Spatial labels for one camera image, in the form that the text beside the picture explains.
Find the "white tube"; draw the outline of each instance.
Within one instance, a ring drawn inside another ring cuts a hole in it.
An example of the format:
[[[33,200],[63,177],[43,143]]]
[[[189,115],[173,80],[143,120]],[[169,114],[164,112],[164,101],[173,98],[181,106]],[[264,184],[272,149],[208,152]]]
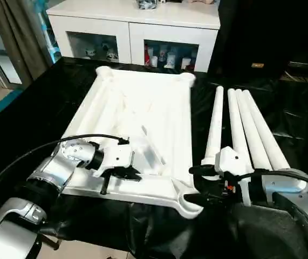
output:
[[[214,165],[215,156],[221,150],[222,133],[222,111],[223,111],[223,87],[216,88],[213,114],[211,115],[206,155],[202,165]]]
[[[238,101],[236,99],[235,90],[228,90],[229,118],[231,128],[231,138],[233,149],[246,163],[246,173],[252,173],[252,168],[249,150],[246,143],[244,129],[242,127]]]
[[[262,143],[269,157],[272,168],[274,170],[290,168],[282,150],[273,137],[265,119],[256,105],[256,102],[251,96],[251,93],[248,90],[245,90],[243,96],[256,124],[259,136],[261,136]]]
[[[243,92],[240,89],[237,89],[235,92],[254,167],[272,170],[261,137],[258,134],[256,125],[243,98]]]

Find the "white furniture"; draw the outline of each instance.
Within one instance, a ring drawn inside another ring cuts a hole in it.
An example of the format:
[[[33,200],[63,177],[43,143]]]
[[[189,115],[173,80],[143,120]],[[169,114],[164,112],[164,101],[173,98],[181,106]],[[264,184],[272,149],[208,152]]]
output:
[[[177,56],[196,52],[194,69],[201,72],[208,71],[220,28],[217,5],[204,3],[140,10],[135,0],[66,0],[47,13],[63,56],[94,58],[95,50],[95,58],[101,55],[96,59],[106,59],[106,51],[114,49],[117,61],[144,65],[145,44],[167,44],[181,49]]]

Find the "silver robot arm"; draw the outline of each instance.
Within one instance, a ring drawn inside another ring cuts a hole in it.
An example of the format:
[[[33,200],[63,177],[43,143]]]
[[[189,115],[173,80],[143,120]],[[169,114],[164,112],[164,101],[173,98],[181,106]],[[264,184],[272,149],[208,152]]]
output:
[[[9,220],[10,214],[27,224],[29,222],[35,229],[35,225],[47,219],[50,207],[62,193],[76,167],[106,172],[114,167],[130,167],[132,157],[130,145],[107,147],[101,151],[98,144],[81,139],[59,144],[52,155],[28,177],[25,191],[19,197],[8,199],[0,208],[0,259],[36,258],[36,255],[31,256],[33,247],[39,242],[37,232]]]

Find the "table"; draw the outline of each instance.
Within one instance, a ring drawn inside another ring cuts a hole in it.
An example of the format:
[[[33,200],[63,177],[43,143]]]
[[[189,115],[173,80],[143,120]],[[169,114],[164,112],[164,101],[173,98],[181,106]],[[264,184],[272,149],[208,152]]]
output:
[[[26,151],[61,137],[95,80],[95,68],[101,65],[179,73],[62,58],[0,113],[0,171]],[[215,88],[222,84],[226,89],[251,91],[290,165],[308,173],[307,83],[253,79],[240,84],[230,78],[195,75],[191,91],[195,165],[204,156]],[[227,102],[224,104],[222,146],[231,145]],[[0,182],[0,206],[51,151],[32,154],[12,168]],[[205,182],[195,178],[195,184],[202,188]],[[131,251],[137,258],[210,258],[228,253],[229,247],[254,258],[308,258],[299,228],[287,213],[274,209],[240,205],[227,210],[206,208],[196,219],[186,220],[171,208],[62,195],[50,215],[43,233]]]

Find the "white plastic frame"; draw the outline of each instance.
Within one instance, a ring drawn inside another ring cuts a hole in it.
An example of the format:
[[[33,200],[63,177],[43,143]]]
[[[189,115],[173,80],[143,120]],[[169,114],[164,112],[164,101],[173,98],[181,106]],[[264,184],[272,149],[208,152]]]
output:
[[[98,171],[78,168],[64,193],[172,207],[188,219],[198,216],[203,208],[183,198],[184,194],[197,193],[188,172],[192,166],[190,87],[194,75],[109,67],[99,67],[97,74],[64,137],[86,133],[129,135],[131,144],[131,138],[140,136],[140,127],[144,126],[165,166],[160,172],[140,174],[139,182],[112,176],[106,195],[100,195],[104,179],[98,177]],[[117,144],[114,140],[91,140],[103,147]]]

